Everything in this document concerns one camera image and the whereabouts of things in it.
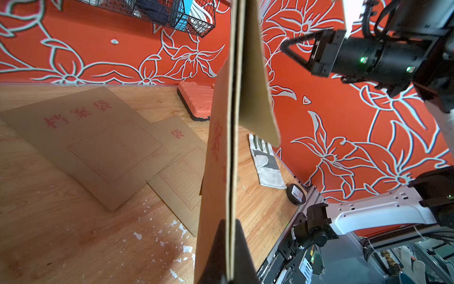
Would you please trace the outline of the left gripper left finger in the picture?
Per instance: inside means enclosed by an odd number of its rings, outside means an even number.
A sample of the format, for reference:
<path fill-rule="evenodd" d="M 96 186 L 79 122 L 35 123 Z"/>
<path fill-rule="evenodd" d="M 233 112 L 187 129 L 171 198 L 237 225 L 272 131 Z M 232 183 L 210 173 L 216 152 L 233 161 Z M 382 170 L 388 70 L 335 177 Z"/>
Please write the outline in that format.
<path fill-rule="evenodd" d="M 213 245 L 210 249 L 207 264 L 198 280 L 199 284 L 226 284 L 226 225 L 225 220 L 219 222 Z"/>

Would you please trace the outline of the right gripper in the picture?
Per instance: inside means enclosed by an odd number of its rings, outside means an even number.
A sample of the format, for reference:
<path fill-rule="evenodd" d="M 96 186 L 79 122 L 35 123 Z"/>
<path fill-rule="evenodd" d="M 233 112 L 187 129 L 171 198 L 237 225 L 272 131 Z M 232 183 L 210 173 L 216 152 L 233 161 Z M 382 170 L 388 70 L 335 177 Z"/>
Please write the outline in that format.
<path fill-rule="evenodd" d="M 287 39 L 281 44 L 280 50 L 303 68 L 311 69 L 312 75 L 327 78 L 332 72 L 345 34 L 345 30 L 322 30 Z M 301 52 L 298 45 L 305 43 L 312 43 L 311 49 Z"/>

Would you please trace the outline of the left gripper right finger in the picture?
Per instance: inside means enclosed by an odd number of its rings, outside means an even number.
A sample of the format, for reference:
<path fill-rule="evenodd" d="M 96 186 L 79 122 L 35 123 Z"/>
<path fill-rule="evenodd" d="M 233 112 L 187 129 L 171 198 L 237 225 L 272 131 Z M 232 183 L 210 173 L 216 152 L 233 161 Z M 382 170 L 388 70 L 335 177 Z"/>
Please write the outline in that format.
<path fill-rule="evenodd" d="M 235 220 L 233 284 L 260 284 L 240 220 Z"/>

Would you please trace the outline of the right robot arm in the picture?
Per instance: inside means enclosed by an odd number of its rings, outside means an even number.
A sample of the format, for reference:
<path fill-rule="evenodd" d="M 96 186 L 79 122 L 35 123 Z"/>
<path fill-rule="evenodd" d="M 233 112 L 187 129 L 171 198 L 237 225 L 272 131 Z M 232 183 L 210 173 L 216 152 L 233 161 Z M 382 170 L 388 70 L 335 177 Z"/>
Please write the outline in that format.
<path fill-rule="evenodd" d="M 403 189 L 454 163 L 428 109 L 454 91 L 452 1 L 274 1 L 270 54 L 275 153 L 325 200 Z"/>

